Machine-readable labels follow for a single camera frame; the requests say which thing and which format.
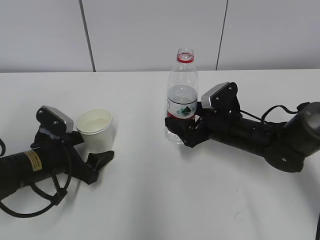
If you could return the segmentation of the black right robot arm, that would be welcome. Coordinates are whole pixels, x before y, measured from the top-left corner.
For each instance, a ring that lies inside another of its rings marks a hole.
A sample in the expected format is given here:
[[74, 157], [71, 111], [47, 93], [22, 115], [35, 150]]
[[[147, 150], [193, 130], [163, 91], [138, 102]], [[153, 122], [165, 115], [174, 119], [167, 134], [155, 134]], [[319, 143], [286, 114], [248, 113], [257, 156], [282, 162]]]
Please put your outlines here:
[[269, 122], [266, 116], [243, 117], [234, 82], [220, 83], [207, 91], [197, 103], [198, 120], [166, 117], [166, 127], [185, 146], [195, 147], [214, 140], [263, 157], [274, 168], [299, 173], [305, 158], [320, 150], [320, 103], [305, 102], [296, 111], [281, 105], [293, 118], [288, 122]]

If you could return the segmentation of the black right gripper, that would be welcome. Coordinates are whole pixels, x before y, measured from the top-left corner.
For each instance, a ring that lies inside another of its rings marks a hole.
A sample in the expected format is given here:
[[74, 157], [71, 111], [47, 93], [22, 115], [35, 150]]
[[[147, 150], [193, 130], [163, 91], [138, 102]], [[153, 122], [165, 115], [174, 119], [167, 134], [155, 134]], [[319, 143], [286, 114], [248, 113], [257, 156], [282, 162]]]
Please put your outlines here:
[[215, 109], [204, 109], [202, 102], [198, 101], [195, 111], [199, 116], [197, 121], [166, 117], [165, 126], [187, 147], [194, 147], [209, 139], [220, 141], [228, 133], [231, 123], [242, 117], [237, 93], [237, 84], [229, 82]]

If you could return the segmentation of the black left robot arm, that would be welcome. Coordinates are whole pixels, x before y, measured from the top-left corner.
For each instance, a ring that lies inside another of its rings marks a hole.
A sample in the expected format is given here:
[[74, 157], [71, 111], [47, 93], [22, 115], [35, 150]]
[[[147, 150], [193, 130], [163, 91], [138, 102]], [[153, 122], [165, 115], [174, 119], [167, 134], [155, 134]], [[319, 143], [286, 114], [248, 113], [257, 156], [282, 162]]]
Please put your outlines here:
[[95, 183], [100, 170], [114, 158], [115, 152], [89, 153], [84, 161], [75, 149], [83, 142], [77, 131], [55, 139], [37, 132], [31, 150], [0, 158], [0, 199], [53, 174], [71, 174], [87, 185]]

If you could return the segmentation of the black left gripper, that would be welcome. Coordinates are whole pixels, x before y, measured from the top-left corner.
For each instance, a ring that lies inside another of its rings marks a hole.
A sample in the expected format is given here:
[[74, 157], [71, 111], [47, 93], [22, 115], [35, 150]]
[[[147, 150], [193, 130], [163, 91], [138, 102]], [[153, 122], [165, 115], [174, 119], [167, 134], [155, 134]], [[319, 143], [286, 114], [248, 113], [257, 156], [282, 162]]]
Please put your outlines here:
[[115, 152], [89, 153], [86, 163], [74, 146], [84, 143], [78, 131], [72, 131], [59, 137], [40, 127], [35, 135], [31, 149], [42, 163], [42, 169], [34, 174], [36, 182], [51, 177], [53, 173], [68, 174], [88, 185], [98, 180], [100, 171], [113, 160]]

